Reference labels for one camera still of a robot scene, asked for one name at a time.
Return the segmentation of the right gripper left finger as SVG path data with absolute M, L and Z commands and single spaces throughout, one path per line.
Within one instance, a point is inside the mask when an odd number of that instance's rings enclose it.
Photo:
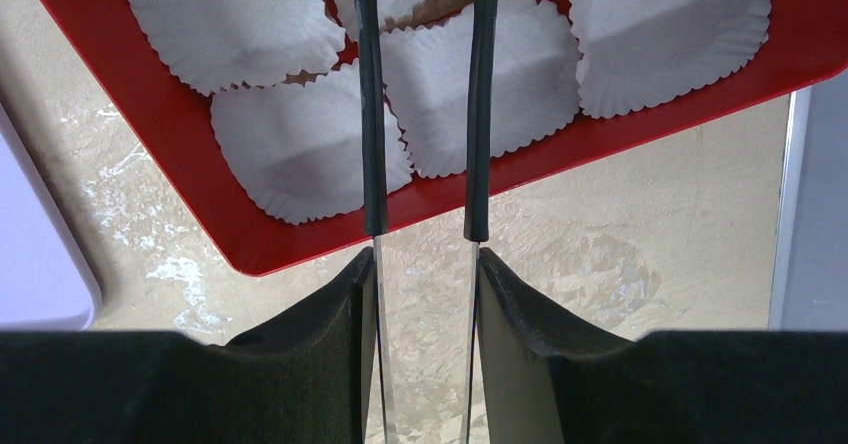
M 360 443 L 376 331 L 376 262 L 225 345 L 177 332 L 1 337 L 5 443 Z

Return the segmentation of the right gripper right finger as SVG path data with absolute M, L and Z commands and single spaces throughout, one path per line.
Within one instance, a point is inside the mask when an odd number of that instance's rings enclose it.
M 843 443 L 847 337 L 656 331 L 630 341 L 479 257 L 477 329 L 494 443 Z

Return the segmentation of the metal tongs with black tips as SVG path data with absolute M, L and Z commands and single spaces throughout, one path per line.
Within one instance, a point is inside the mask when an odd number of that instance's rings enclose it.
M 377 346 L 384 439 L 399 440 L 388 336 L 381 238 L 388 231 L 384 90 L 377 0 L 354 0 L 358 13 L 358 49 L 362 111 L 362 162 L 365 233 L 373 241 L 376 263 Z M 474 386 L 480 250 L 489 238 L 491 107 L 498 0 L 473 0 L 474 21 L 467 103 L 464 236 L 471 244 L 471 280 L 466 350 L 466 380 L 460 440 L 470 440 Z

